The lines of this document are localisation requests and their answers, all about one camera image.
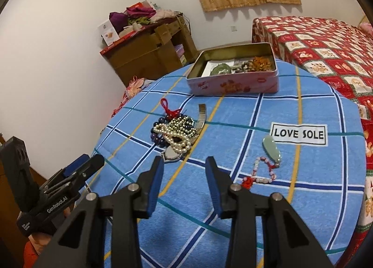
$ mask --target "purple cloth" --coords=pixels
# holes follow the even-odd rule
[[[123,31],[123,28],[128,26],[128,15],[124,13],[111,12],[109,20],[117,33]]]
[[[143,16],[151,18],[155,15],[155,10],[147,7],[129,7],[127,8],[127,14],[133,19],[138,19]]]

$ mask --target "human hand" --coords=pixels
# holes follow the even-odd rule
[[[65,217],[68,217],[70,215],[70,208],[66,208],[64,211],[63,211],[63,215]],[[33,245],[35,251],[40,254],[46,245],[48,245],[48,243],[50,242],[50,240],[52,239],[52,236],[50,236],[49,234],[46,234],[46,233],[41,233],[41,232],[36,232],[36,233],[32,233],[28,239],[30,240],[31,244]]]

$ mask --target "wooden cabinet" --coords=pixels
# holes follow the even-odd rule
[[[156,80],[181,68],[174,48],[179,44],[184,47],[187,62],[194,62],[199,52],[181,16],[146,26],[133,37],[114,42],[101,55],[128,86],[134,76]]]

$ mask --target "pink tin box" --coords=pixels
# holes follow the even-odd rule
[[[201,77],[208,61],[267,57],[273,71],[220,74]],[[244,44],[202,51],[186,77],[194,95],[231,93],[276,93],[279,90],[278,69],[269,43]]]

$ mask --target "pendant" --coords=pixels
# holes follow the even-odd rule
[[[263,147],[271,159],[275,162],[275,165],[279,167],[281,162],[281,153],[277,149],[276,142],[273,140],[272,136],[265,136],[263,139]]]
[[[171,146],[168,146],[165,151],[161,153],[165,163],[174,163],[182,158],[182,154],[176,153]]]

